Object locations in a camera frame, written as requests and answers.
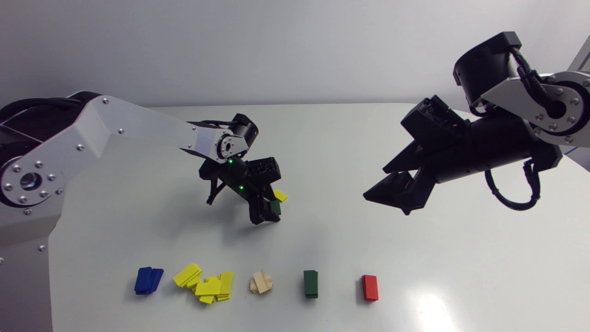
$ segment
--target held yellow block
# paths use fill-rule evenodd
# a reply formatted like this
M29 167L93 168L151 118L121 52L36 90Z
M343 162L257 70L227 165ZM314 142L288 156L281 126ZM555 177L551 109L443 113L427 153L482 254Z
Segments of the held yellow block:
M215 295L207 295L199 297L199 301L207 304L212 304L215 300Z
M275 189L273 190L274 192L274 196L278 199L279 202L284 202L287 200L287 198L289 198L289 196L285 195L282 191L280 191L279 189Z
M231 284L234 280L234 273L232 271L224 271L219 276L219 281L221 281L221 288L219 289L220 294L227 294L231 293Z
M186 287L188 288L195 288L195 286L201 282L201 277L198 275L195 275L194 277L192 277L189 281L186 282Z
M221 290L221 281L217 276L210 276L205 282L199 282L195 288L196 296L219 295Z
M190 263L180 272L178 272L172 279L178 287L184 287L189 280L191 280L194 276L198 276L199 274L201 274L201 268L195 263Z

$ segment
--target white table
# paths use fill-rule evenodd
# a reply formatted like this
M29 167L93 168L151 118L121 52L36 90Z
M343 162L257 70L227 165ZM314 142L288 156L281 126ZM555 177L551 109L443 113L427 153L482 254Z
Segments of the white table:
M541 173L529 211L502 206L483 174L436 185L409 217L365 201L381 168L411 140L409 104L161 108L184 120L248 115L260 134L248 160L276 157L289 195L280 223L254 226L224 190L205 204L202 159L114 137L67 189L50 236L54 330L69 331L581 331L590 326L590 174L564 158ZM526 201L522 163L494 172ZM234 271L232 298L206 306L172 276ZM137 269L165 270L149 296ZM252 273L274 279L264 295ZM319 298L303 271L319 271ZM360 277L378 277L365 302Z

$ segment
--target held green block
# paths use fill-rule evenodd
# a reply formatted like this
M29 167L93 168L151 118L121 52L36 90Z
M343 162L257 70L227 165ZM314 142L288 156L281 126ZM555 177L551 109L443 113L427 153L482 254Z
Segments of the held green block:
M278 216L281 215L281 202L279 200L270 201L270 210Z
M305 283L305 297L317 298L317 271L307 270L303 271L303 281Z

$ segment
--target blue block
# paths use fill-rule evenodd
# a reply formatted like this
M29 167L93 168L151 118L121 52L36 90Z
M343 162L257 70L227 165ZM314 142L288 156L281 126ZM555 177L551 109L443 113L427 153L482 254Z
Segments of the blue block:
M160 284L160 279L162 279L163 274L163 269L152 269L152 273L150 276L150 293L153 293L158 289L158 285Z
M135 280L134 291L138 292L149 291L151 289L152 268L140 268L137 272L137 279Z

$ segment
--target robotic arm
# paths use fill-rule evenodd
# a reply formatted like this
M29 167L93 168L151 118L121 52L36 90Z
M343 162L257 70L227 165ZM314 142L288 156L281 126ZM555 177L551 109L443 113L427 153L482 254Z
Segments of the robotic arm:
M514 32L503 32L465 53L453 75L481 119L462 119L436 95L424 99L401 122L414 141L383 168L389 175L364 197L408 215L425 206L436 183L483 171L504 205L533 207L540 198L539 172L561 160L558 145L590 147L590 74L539 75L520 46ZM490 170L528 158L524 170L531 199L515 203L500 194ZM417 170L414 177L412 170Z
M92 92L11 103L0 110L1 331L52 330L47 239L67 182L100 158L111 135L205 158L199 174L211 182L208 204L227 186L248 201L252 223L280 220L271 204L271 183L281 178L276 161L242 160L258 135L245 115L184 122Z

